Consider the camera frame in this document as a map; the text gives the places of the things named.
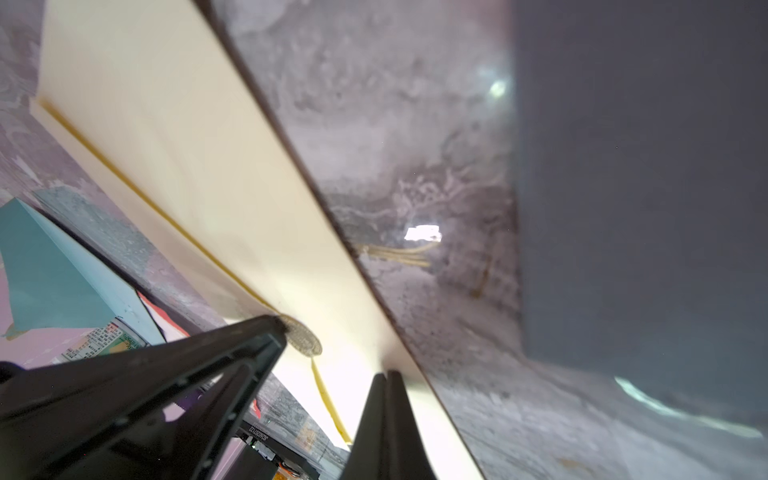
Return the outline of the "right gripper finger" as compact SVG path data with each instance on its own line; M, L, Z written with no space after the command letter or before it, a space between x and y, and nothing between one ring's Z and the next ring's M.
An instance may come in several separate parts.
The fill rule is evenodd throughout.
M374 376L345 480L435 480L408 399L403 376L390 370Z

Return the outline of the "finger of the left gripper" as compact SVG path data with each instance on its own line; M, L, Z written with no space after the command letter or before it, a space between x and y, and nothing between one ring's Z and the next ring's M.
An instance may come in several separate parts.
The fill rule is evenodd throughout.
M208 479L287 345L260 316L163 345L1 365L5 479Z

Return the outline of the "red bordered pink card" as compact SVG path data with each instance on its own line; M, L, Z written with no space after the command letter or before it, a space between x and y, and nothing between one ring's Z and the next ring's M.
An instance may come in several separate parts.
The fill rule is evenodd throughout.
M160 331L165 343L170 343L190 337L190 334L174 322L165 310L152 303L141 292L137 292L139 299Z

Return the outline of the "teal green envelope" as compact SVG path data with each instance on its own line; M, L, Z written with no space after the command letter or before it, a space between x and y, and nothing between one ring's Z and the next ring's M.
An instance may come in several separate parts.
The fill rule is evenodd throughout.
M150 345L165 342L132 285L18 199L1 207L1 256L18 329L93 329L118 319Z

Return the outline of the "cream yellow envelope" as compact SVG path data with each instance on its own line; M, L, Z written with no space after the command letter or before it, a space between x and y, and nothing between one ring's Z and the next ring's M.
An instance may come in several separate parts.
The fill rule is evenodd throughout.
M396 370L435 475L480 477L195 3L48 2L31 111L222 319L300 328L274 373L335 445Z

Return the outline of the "grey envelope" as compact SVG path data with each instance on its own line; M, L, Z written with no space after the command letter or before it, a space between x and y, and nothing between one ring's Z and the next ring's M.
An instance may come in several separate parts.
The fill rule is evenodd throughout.
M767 417L767 5L519 1L535 360Z

